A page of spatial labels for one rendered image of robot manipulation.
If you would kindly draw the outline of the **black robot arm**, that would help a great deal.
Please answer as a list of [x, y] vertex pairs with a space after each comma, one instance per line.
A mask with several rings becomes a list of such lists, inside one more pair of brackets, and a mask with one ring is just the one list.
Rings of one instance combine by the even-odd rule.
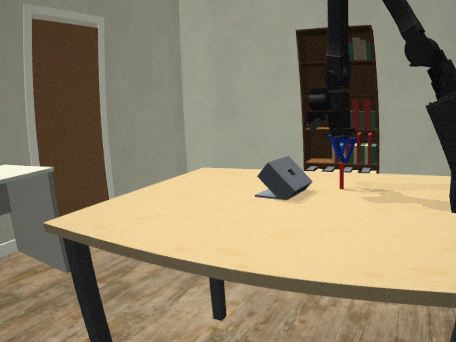
[[[409, 66], [431, 67], [427, 72], [438, 100], [455, 93], [456, 68], [452, 60], [447, 59], [433, 39], [426, 37], [423, 26], [407, 0], [383, 2], [406, 42], [404, 51], [406, 58], [411, 62]], [[351, 73], [348, 50], [348, 0], [327, 0], [327, 3], [328, 47], [324, 64], [324, 80], [327, 87], [310, 90], [309, 105], [314, 112], [306, 112], [306, 116], [307, 126], [311, 131], [326, 123], [323, 114], [328, 113], [329, 128], [343, 128], [343, 112], [340, 110], [345, 112], [350, 109], [349, 93], [338, 90], [349, 88]], [[338, 111], [322, 111], [331, 108]]]

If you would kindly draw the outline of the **grey panel with square hole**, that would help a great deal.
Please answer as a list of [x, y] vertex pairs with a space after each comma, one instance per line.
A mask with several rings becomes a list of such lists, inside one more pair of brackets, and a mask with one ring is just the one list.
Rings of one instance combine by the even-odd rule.
[[255, 197], [278, 200], [289, 200], [306, 190], [306, 185], [312, 183], [307, 174], [289, 156], [268, 162], [257, 177], [268, 189], [255, 194]]

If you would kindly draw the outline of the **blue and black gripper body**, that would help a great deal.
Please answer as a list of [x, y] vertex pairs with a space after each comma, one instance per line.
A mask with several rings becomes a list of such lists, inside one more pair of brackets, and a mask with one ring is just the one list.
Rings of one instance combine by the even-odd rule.
[[[331, 131], [331, 137], [334, 139], [344, 139], [344, 138], [350, 138], [352, 136], [352, 133], [355, 133], [355, 128], [351, 128], [351, 122], [350, 122], [350, 110], [340, 110], [343, 112], [343, 128], [335, 128], [331, 129], [329, 128], [329, 131]], [[349, 133], [348, 133], [349, 131]], [[346, 134], [345, 134], [346, 133]], [[340, 135], [348, 135], [348, 136], [340, 136]]]

